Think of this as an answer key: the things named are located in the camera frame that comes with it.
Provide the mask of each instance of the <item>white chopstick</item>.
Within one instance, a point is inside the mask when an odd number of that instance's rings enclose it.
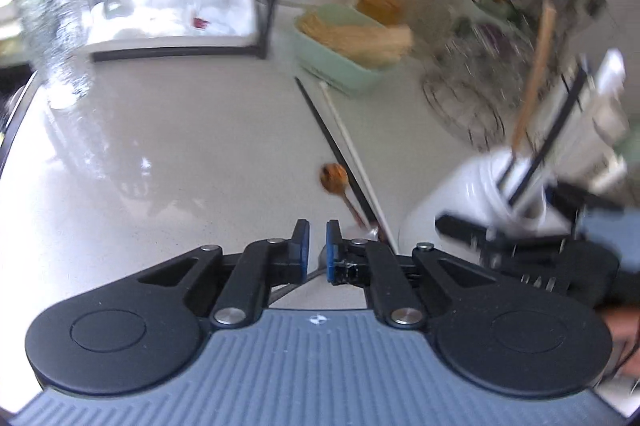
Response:
[[[382,207],[380,207],[380,202],[378,202],[376,193],[373,191],[373,186],[371,185],[371,182],[369,181],[369,177],[367,176],[364,170],[362,161],[360,160],[360,156],[358,155],[358,152],[356,151],[356,147],[354,146],[353,141],[351,140],[351,135],[349,134],[347,127],[342,122],[342,118],[340,117],[340,114],[338,114],[338,110],[334,105],[334,100],[331,98],[331,93],[329,92],[329,85],[327,85],[326,82],[321,81],[320,89],[322,90],[322,94],[324,95],[324,100],[326,101],[326,104],[329,106],[329,109],[331,110],[332,116],[334,116],[334,121],[338,126],[338,130],[340,130],[340,134],[342,135],[342,138],[344,139],[344,142],[347,145],[349,153],[353,158],[353,162],[355,163],[356,169],[360,174],[360,178],[364,183],[364,187],[367,193],[369,194],[371,205],[373,206],[373,210],[375,211],[376,216],[378,217],[378,220],[379,220],[378,223],[380,226],[382,226],[383,231],[385,231],[386,239],[389,241],[389,244],[391,245],[391,249],[393,249],[394,253],[400,254],[398,249],[398,243],[396,242],[396,238],[391,233],[391,228],[389,227],[389,224],[386,221],[385,214],[382,212]]]

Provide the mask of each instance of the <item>gray ribbed surface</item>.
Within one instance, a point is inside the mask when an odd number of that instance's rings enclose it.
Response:
[[[267,310],[224,330],[198,361],[148,392],[82,399],[46,390],[15,426],[616,426],[591,392],[534,402],[504,398],[446,369],[418,332],[372,311]]]

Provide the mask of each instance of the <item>white utensil holder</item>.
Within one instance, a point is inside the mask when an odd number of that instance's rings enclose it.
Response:
[[[499,149],[460,165],[404,220],[399,233],[400,254],[410,255],[418,242],[431,242],[437,249],[478,263],[478,251],[438,234],[435,221],[443,213],[499,229],[511,236],[568,232],[569,223],[547,205],[543,188],[524,215],[517,214],[508,205],[507,197],[500,193],[496,184],[510,159],[509,149]],[[528,159],[518,161],[510,178],[522,178],[528,167]],[[507,185],[504,192],[510,194],[515,187]]]

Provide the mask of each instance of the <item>light green basket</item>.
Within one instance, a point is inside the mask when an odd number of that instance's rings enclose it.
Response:
[[[377,21],[345,5],[318,7],[318,17],[332,25],[380,25]],[[294,48],[303,69],[325,80],[347,95],[364,92],[379,82],[392,67],[366,69],[319,44],[294,26]]]

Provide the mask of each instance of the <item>metal spoon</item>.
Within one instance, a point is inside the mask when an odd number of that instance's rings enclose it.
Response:
[[[362,229],[367,229],[367,225],[347,198],[347,188],[349,187],[349,177],[347,171],[338,163],[331,162],[324,164],[320,170],[320,183],[322,187],[332,195],[338,195],[347,205],[351,215]]]

